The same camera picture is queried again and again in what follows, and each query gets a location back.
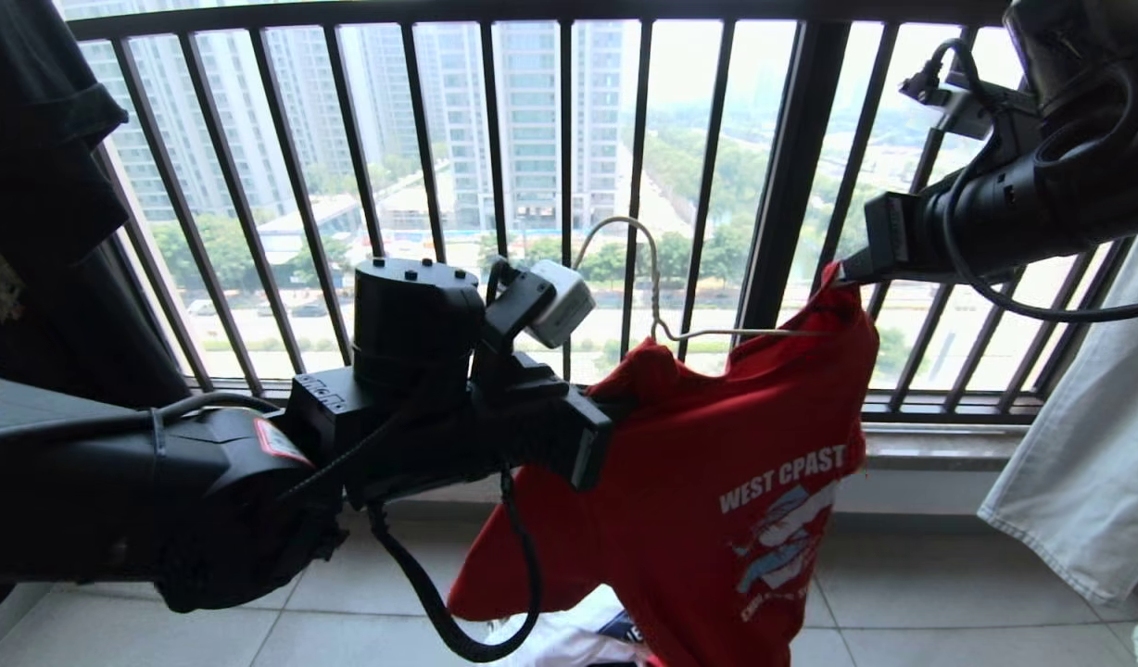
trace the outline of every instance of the white floor tile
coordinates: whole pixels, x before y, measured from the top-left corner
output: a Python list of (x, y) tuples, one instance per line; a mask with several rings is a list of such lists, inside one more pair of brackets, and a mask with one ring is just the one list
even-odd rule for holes
[(0, 643), (0, 667), (248, 667), (275, 619), (52, 592)]
[[(297, 577), (290, 579), (288, 584), (270, 592), (270, 594), (259, 596), (259, 599), (255, 599), (246, 604), (240, 604), (239, 607), (240, 609), (283, 609), (284, 603), (289, 601), (289, 594), (292, 592), (294, 586), (297, 586), (297, 582), (300, 578), (302, 575), (297, 575)], [(107, 595), (124, 596), (124, 599), (134, 600), (157, 600), (157, 602), (165, 604), (165, 600), (162, 600), (162, 594), (158, 594), (157, 588), (152, 587), (152, 584), (148, 582), (96, 582), (93, 584), (61, 583), (56, 584), (56, 590), (83, 595)]]
[[(366, 519), (358, 516), (351, 537), (329, 562), (307, 567), (302, 583), (289, 596), (287, 609), (297, 611), (347, 611), (421, 616), (424, 610), (399, 566), (371, 536)], [(450, 591), (477, 527), (467, 524), (391, 524), (391, 534), (424, 566), (443, 595)]]
[[(486, 625), (465, 624), (481, 641)], [(254, 667), (453, 667), (468, 665), (415, 616), (286, 611)]]
[(833, 535), (819, 582), (841, 628), (1091, 624), (1091, 608), (1005, 536)]
[(807, 588), (807, 606), (803, 609), (803, 626), (806, 628), (835, 628), (828, 612), (828, 604), (824, 602), (824, 594), (820, 592), (819, 579), (811, 579), (811, 585)]
[(791, 650), (792, 667), (853, 667), (846, 641), (835, 629), (805, 628)]
[(1125, 645), (1129, 653), (1133, 653), (1133, 628), (1137, 624), (1108, 624), (1108, 629), (1112, 629), (1112, 634), (1116, 635), (1116, 639)]
[(1133, 667), (1104, 625), (842, 629), (857, 667)]
[(1125, 600), (1125, 602), (1112, 604), (1111, 607), (1105, 607), (1105, 604), (1092, 604), (1091, 609), (1096, 611), (1096, 615), (1099, 616), (1102, 620), (1108, 620), (1112, 624), (1120, 624), (1122, 620), (1138, 620), (1137, 595), (1129, 595), (1129, 600)]

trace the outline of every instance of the metal bar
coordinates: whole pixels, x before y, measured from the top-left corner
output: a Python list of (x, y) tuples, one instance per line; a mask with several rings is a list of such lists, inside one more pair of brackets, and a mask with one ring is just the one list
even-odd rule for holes
[(277, 72), (273, 72), (272, 59), (267, 53), (267, 33), (254, 30), (248, 33), (251, 38), (251, 50), (256, 53), (256, 68), (261, 73), (261, 84), (264, 87), (264, 97), (269, 102), (269, 112), (272, 114), (272, 130), (277, 132), (277, 143), (281, 147), (281, 156), (284, 157), (284, 168), (289, 173), (289, 187), (292, 189), (294, 201), (297, 203), (297, 212), (302, 215), (302, 229), (306, 233), (306, 244), (310, 246), (311, 258), (314, 261), (314, 271), (318, 271), (318, 281), (321, 285), (322, 299), (327, 302), (327, 311), (331, 316), (331, 324), (335, 328), (335, 337), (339, 343), (339, 353), (343, 355), (343, 363), (351, 364), (351, 339), (347, 338), (346, 324), (343, 321), (343, 310), (339, 298), (335, 293), (335, 279), (331, 275), (331, 263), (327, 257), (327, 247), (322, 245), (322, 236), (318, 230), (318, 221), (314, 220), (314, 211), (310, 207), (310, 191), (306, 189), (306, 179), (302, 176), (302, 164), (297, 159), (297, 148), (292, 143), (292, 131), (289, 121), (286, 118), (284, 101), (281, 99), (281, 88), (277, 83)]
[(272, 266), (269, 265), (267, 255), (264, 254), (264, 245), (261, 242), (261, 236), (256, 229), (256, 220), (251, 216), (251, 208), (247, 205), (247, 195), (244, 193), (244, 189), (239, 184), (239, 173), (236, 171), (236, 162), (231, 156), (231, 147), (222, 132), (217, 105), (211, 92), (211, 84), (206, 76), (197, 39), (192, 34), (183, 33), (178, 35), (178, 41), (181, 43), (182, 56), (187, 59), (191, 85), (195, 88), (197, 102), (203, 110), (203, 120), (206, 122), (206, 131), (211, 137), (211, 145), (214, 147), (214, 156), (216, 156), (218, 168), (222, 171), (222, 181), (226, 186), (231, 204), (236, 208), (239, 227), (244, 230), (244, 240), (247, 240), (247, 252), (251, 255), (251, 264), (256, 269), (261, 287), (264, 288), (264, 295), (267, 296), (269, 308), (272, 310), (273, 320), (277, 321), (277, 330), (284, 341), (284, 349), (289, 354), (292, 372), (295, 376), (299, 374), (299, 372), (306, 371), (306, 364), (302, 362), (302, 349), (297, 346), (297, 338), (289, 327), (289, 313), (286, 312), (281, 293), (277, 289), (277, 279), (272, 277)]
[[(1075, 262), (1072, 262), (1072, 269), (1067, 271), (1067, 277), (1064, 278), (1064, 283), (1061, 285), (1059, 293), (1056, 293), (1056, 298), (1052, 300), (1050, 307), (1067, 307), (1069, 302), (1075, 295), (1075, 290), (1081, 286), (1081, 280), (1085, 280), (1087, 269), (1091, 265), (1091, 258), (1095, 256), (1096, 254), (1091, 250), (1077, 255)], [(1022, 385), (1025, 384), (1025, 379), (1031, 374), (1034, 364), (1039, 361), (1039, 356), (1047, 348), (1050, 335), (1055, 334), (1055, 330), (1056, 322), (1040, 322), (1039, 331), (1031, 339), (1031, 345), (1026, 347), (1025, 354), (1022, 355), (1017, 371), (1014, 371), (1014, 376), (1011, 377), (1011, 384), (1006, 386), (1006, 393), (1001, 394), (1001, 398), (998, 401), (997, 409), (1000, 412), (1009, 412), (1011, 405), (1014, 405), (1015, 398), (1022, 393)]]
[[(939, 149), (943, 145), (943, 131), (931, 127), (927, 131), (927, 139), (924, 140), (924, 151), (920, 155), (920, 164), (916, 165), (916, 175), (910, 180), (910, 189), (907, 192), (914, 195), (927, 187), (932, 176), (932, 168), (935, 166), (935, 158), (939, 157)], [(869, 307), (866, 312), (873, 321), (882, 313), (882, 304), (887, 300), (887, 293), (891, 290), (890, 280), (883, 280), (874, 286), (874, 295), (871, 296)]]
[[(1001, 285), (1001, 295), (1014, 295), (1014, 290), (1017, 290), (1019, 282), (1022, 282), (1023, 273), (1025, 273), (1025, 269), (1015, 271), (1014, 279), (1005, 285)], [(964, 365), (960, 367), (959, 374), (956, 376), (956, 382), (951, 385), (951, 392), (947, 393), (947, 397), (943, 398), (943, 412), (954, 412), (956, 410), (956, 405), (960, 404), (960, 398), (968, 389), (968, 381), (972, 380), (972, 374), (973, 372), (976, 372), (976, 368), (981, 365), (981, 357), (986, 355), (989, 341), (992, 341), (993, 334), (997, 331), (997, 326), (1001, 323), (1001, 316), (1005, 314), (1005, 308), (997, 306), (989, 307), (989, 315), (986, 316), (986, 321), (981, 324), (980, 332), (976, 334), (975, 341), (972, 343), (968, 356), (964, 360)]]
[(506, 207), (502, 189), (502, 139), (498, 138), (498, 91), (494, 72), (494, 34), (492, 23), (479, 24), (483, 42), (483, 87), (487, 94), (487, 140), (492, 145), (492, 197), (496, 208), (496, 245), (498, 254), (506, 257)]
[(795, 30), (772, 163), (759, 203), (751, 263), (739, 304), (742, 329), (769, 329), (780, 318), (850, 27), (850, 24), (807, 23)]
[(256, 376), (256, 369), (251, 367), (251, 359), (248, 357), (247, 347), (244, 346), (244, 339), (239, 336), (239, 329), (231, 315), (231, 307), (228, 305), (228, 299), (218, 285), (218, 278), (211, 266), (211, 258), (206, 254), (203, 238), (197, 232), (195, 216), (191, 214), (191, 207), (187, 204), (187, 196), (182, 193), (178, 174), (174, 172), (174, 164), (170, 159), (170, 151), (166, 149), (166, 142), (162, 139), (162, 130), (157, 127), (157, 120), (154, 118), (149, 96), (145, 92), (145, 84), (142, 84), (141, 73), (137, 67), (137, 59), (133, 58), (132, 48), (123, 39), (113, 39), (113, 50), (116, 51), (116, 60), (119, 63), (124, 84), (127, 85), (129, 97), (132, 98), (132, 105), (137, 108), (138, 122), (141, 123), (141, 131), (145, 132), (146, 141), (149, 143), (149, 151), (152, 153), (152, 159), (157, 164), (157, 173), (162, 176), (163, 186), (166, 187), (174, 215), (178, 216), (178, 224), (181, 225), (182, 233), (187, 236), (187, 246), (191, 257), (195, 258), (195, 265), (203, 278), (203, 285), (211, 297), (211, 303), (214, 305), (214, 312), (217, 313), (218, 324), (222, 326), (231, 349), (234, 351), (236, 361), (239, 362), (244, 380), (247, 381), (247, 388), (251, 390), (253, 396), (259, 396), (263, 393), (259, 376)]
[[(640, 216), (640, 187), (642, 184), (642, 151), (646, 139), (646, 82), (651, 79), (652, 22), (640, 22), (640, 79), (636, 84), (636, 127), (632, 141), (632, 207), (627, 215)], [(622, 334), (619, 338), (619, 359), (627, 356), (632, 340), (632, 310), (636, 295), (636, 249), (640, 231), (627, 229), (627, 257), (622, 273)]]
[(257, 30), (361, 23), (616, 20), (617, 18), (785, 18), (801, 22), (891, 22), (1000, 26), (1008, 0), (377, 0), (287, 2), (81, 18), (76, 39), (135, 38), (206, 30)]
[(882, 89), (887, 84), (887, 72), (891, 68), (891, 57), (894, 56), (894, 43), (899, 39), (899, 24), (887, 24), (879, 39), (877, 55), (874, 56), (874, 68), (866, 84), (866, 100), (861, 101), (861, 114), (857, 117), (857, 130), (853, 132), (853, 143), (846, 159), (846, 172), (841, 176), (841, 189), (836, 191), (836, 203), (832, 206), (827, 231), (824, 232), (824, 246), (820, 258), (816, 262), (816, 274), (811, 278), (811, 295), (820, 287), (820, 274), (824, 266), (832, 262), (836, 254), (836, 245), (841, 244), (841, 231), (846, 227), (849, 206), (853, 203), (853, 187), (861, 174), (861, 163), (866, 159), (866, 148), (869, 147), (869, 135), (874, 132), (874, 120), (877, 118), (877, 106), (882, 101)]
[(910, 392), (910, 384), (916, 378), (916, 372), (920, 372), (920, 365), (924, 362), (927, 346), (931, 345), (932, 337), (935, 335), (939, 320), (943, 316), (943, 308), (947, 308), (947, 302), (951, 298), (951, 288), (954, 287), (955, 285), (941, 285), (935, 290), (932, 304), (927, 308), (927, 316), (924, 316), (924, 326), (921, 327), (920, 335), (916, 336), (916, 343), (912, 346), (910, 354), (907, 355), (907, 363), (904, 364), (902, 372), (899, 374), (899, 382), (896, 385), (894, 393), (891, 394), (891, 412), (902, 410), (902, 402), (906, 401), (907, 393)]
[[(572, 262), (572, 20), (561, 26), (561, 263)], [(569, 381), (572, 338), (561, 346), (561, 376)]]
[[(706, 222), (709, 216), (709, 198), (714, 189), (714, 171), (717, 168), (717, 143), (721, 139), (721, 112), (726, 108), (726, 84), (729, 83), (729, 60), (734, 52), (734, 28), (737, 22), (721, 22), (721, 46), (717, 50), (717, 74), (714, 76), (712, 102), (709, 106), (709, 127), (706, 130), (706, 155), (701, 162), (701, 190), (696, 193), (696, 220), (692, 224), (692, 254), (688, 257), (688, 279), (684, 290), (684, 312), (681, 313), (681, 334), (692, 324), (692, 307), (696, 303), (696, 279), (701, 274), (701, 249), (706, 245)], [(688, 353), (688, 341), (679, 343), (676, 357), (684, 361)]]
[(132, 245), (133, 252), (137, 253), (137, 260), (141, 263), (141, 270), (145, 271), (145, 277), (149, 281), (149, 286), (152, 287), (154, 296), (157, 297), (157, 304), (162, 307), (163, 315), (170, 322), (170, 329), (174, 334), (178, 346), (181, 347), (182, 354), (187, 356), (187, 363), (191, 367), (195, 380), (204, 392), (213, 392), (214, 384), (206, 371), (206, 367), (203, 364), (203, 359), (197, 353), (195, 338), (191, 337), (191, 332), (187, 329), (187, 322), (182, 321), (178, 311), (178, 303), (170, 291), (170, 286), (166, 285), (166, 279), (163, 277), (162, 270), (157, 269), (157, 258), (152, 255), (152, 249), (148, 241), (146, 241), (145, 232), (141, 231), (141, 225), (137, 220), (137, 212), (132, 209), (132, 204), (129, 201), (129, 197), (124, 192), (124, 186), (121, 183), (119, 174), (113, 168), (112, 160), (107, 157), (107, 148), (104, 148), (102, 145), (96, 151), (96, 160), (98, 160), (104, 174), (107, 174), (108, 181), (112, 182), (116, 198), (127, 207), (129, 215), (124, 222), (124, 232), (127, 233), (129, 244)]
[[(1116, 279), (1116, 273), (1120, 273), (1121, 265), (1124, 265), (1125, 258), (1129, 256), (1132, 245), (1133, 239), (1129, 237), (1129, 239), (1115, 240), (1108, 246), (1108, 252), (1104, 256), (1104, 261), (1100, 262), (1097, 273), (1091, 278), (1091, 283), (1077, 307), (1095, 308), (1104, 303), (1105, 297), (1108, 296), (1108, 290), (1112, 288), (1112, 282)], [(1055, 389), (1056, 382), (1064, 376), (1064, 371), (1067, 371), (1067, 367), (1072, 359), (1075, 357), (1081, 343), (1085, 341), (1089, 328), (1090, 324), (1069, 324), (1064, 329), (1064, 335), (1059, 338), (1059, 345), (1056, 345), (1056, 348), (1050, 352), (1050, 356), (1047, 357), (1047, 363), (1044, 364), (1042, 372), (1034, 384), (1036, 392), (1041, 393), (1042, 397), (1048, 396)]]
[(404, 38), (404, 67), (409, 72), (409, 92), (412, 94), (412, 121), (417, 124), (417, 151), (421, 155), (421, 176), (424, 178), (424, 198), (429, 206), (429, 229), (432, 231), (432, 253), (437, 261), (446, 263), (446, 238), (442, 233), (442, 204), (437, 201), (437, 178), (434, 176), (432, 147), (429, 145), (429, 125), (424, 118), (424, 100), (421, 94), (421, 68), (417, 65), (415, 25), (401, 24)]
[(362, 214), (366, 221), (366, 237), (371, 240), (371, 252), (384, 256), (384, 240), (379, 236), (379, 214), (376, 212), (376, 197), (371, 191), (371, 178), (366, 174), (366, 155), (362, 150), (362, 139), (358, 137), (358, 125), (354, 117), (354, 100), (347, 85), (346, 59), (339, 48), (339, 35), (332, 25), (323, 26), (327, 33), (327, 53), (331, 59), (331, 73), (335, 75), (335, 93), (339, 98), (339, 112), (343, 114), (343, 130), (346, 132), (347, 148), (351, 151), (351, 166), (354, 168), (354, 182), (358, 190), (358, 201), (362, 203)]

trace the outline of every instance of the window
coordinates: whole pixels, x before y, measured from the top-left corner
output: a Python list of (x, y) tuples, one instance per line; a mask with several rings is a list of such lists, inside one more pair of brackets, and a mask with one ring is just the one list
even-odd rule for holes
[[(450, 131), (450, 134), (453, 138), (454, 131)], [(511, 127), (511, 137), (518, 141), (526, 139), (556, 139), (556, 130), (553, 130), (553, 127)]]
[(617, 85), (619, 85), (620, 77), (617, 73), (595, 72), (591, 81), (594, 83), (595, 88), (617, 88)]
[(556, 80), (551, 73), (513, 73), (506, 83), (511, 88), (553, 88)]
[(556, 176), (516, 176), (516, 187), (556, 187)]
[(506, 56), (506, 67), (513, 71), (547, 71), (556, 64), (551, 53), (513, 53)]
[(556, 112), (518, 109), (511, 113), (511, 122), (556, 122)]
[(552, 92), (513, 92), (511, 102), (518, 107), (550, 107), (556, 105), (556, 94)]
[(504, 43), (509, 49), (552, 49), (552, 33), (517, 33), (510, 32), (504, 38)]
[(518, 172), (531, 172), (531, 171), (556, 172), (556, 160), (516, 160), (516, 171), (518, 171)]
[(437, 35), (437, 46), (442, 49), (464, 49), (467, 41), (462, 39), (462, 33), (446, 32)]
[(593, 43), (595, 49), (617, 49), (622, 47), (622, 33), (611, 31), (595, 32)]
[(555, 143), (517, 143), (516, 156), (555, 156)]
[(594, 53), (594, 67), (618, 68), (622, 64), (622, 56), (617, 53)]

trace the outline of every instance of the clothes hanger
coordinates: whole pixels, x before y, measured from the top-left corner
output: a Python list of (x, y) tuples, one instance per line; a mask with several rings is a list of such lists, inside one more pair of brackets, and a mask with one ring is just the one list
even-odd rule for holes
[(688, 331), (687, 334), (671, 334), (671, 329), (663, 321), (663, 318), (659, 315), (659, 263), (658, 255), (655, 250), (655, 238), (646, 229), (644, 223), (641, 223), (633, 216), (616, 215), (609, 216), (607, 220), (602, 220), (594, 227), (591, 228), (589, 232), (586, 233), (586, 240), (582, 241), (582, 249), (577, 250), (577, 258), (572, 263), (574, 271), (582, 264), (582, 258), (586, 256), (586, 249), (589, 248), (589, 241), (593, 241), (595, 233), (602, 230), (603, 227), (624, 223), (629, 227), (634, 227), (646, 238), (646, 245), (651, 250), (651, 337), (655, 339), (655, 329), (663, 330), (663, 335), (667, 336), (669, 341), (687, 341), (688, 338), (696, 338), (700, 336), (826, 336), (825, 331), (794, 331), (791, 329), (700, 329), (699, 331)]

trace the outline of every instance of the tree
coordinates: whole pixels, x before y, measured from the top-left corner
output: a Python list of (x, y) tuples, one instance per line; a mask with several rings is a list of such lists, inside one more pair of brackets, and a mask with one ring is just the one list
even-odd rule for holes
[(688, 278), (692, 244), (682, 233), (669, 231), (655, 241), (655, 250), (659, 255), (661, 279), (686, 280)]
[(582, 258), (577, 270), (586, 280), (612, 283), (622, 280), (627, 263), (626, 244), (604, 244)]
[(366, 165), (366, 180), (371, 182), (372, 190), (380, 190), (384, 187), (391, 186), (396, 181), (391, 178), (391, 171), (384, 165), (377, 165), (374, 163), (369, 163)]
[[(211, 269), (224, 290), (259, 290), (251, 253), (247, 249), (247, 240), (244, 239), (238, 220), (204, 214), (197, 216), (196, 228), (206, 248)], [(174, 222), (154, 223), (150, 231), (157, 249), (166, 258), (166, 266), (174, 282), (188, 290), (200, 290), (204, 286), (203, 278), (180, 225)]]
[(306, 166), (306, 188), (313, 195), (346, 195), (357, 190), (353, 174), (336, 173), (319, 164)]
[[(344, 241), (335, 239), (335, 237), (323, 237), (322, 249), (327, 254), (332, 277), (351, 271), (351, 262), (346, 256), (349, 248)], [(314, 266), (314, 256), (310, 253), (310, 245), (307, 244), (302, 245), (302, 249), (297, 250), (297, 254), (289, 262), (284, 263), (281, 271), (291, 275), (294, 282), (304, 287), (321, 286), (320, 280), (318, 280), (318, 270)]]
[(874, 364), (874, 376), (894, 379), (902, 371), (910, 355), (910, 346), (907, 345), (907, 336), (901, 329), (888, 326), (877, 330), (877, 363)]
[(747, 222), (735, 220), (715, 229), (712, 239), (706, 241), (706, 255), (701, 261), (706, 278), (720, 278), (721, 286), (742, 282), (752, 239), (754, 232)]
[(535, 265), (539, 261), (561, 263), (561, 240), (556, 237), (539, 237), (523, 248), (523, 266)]

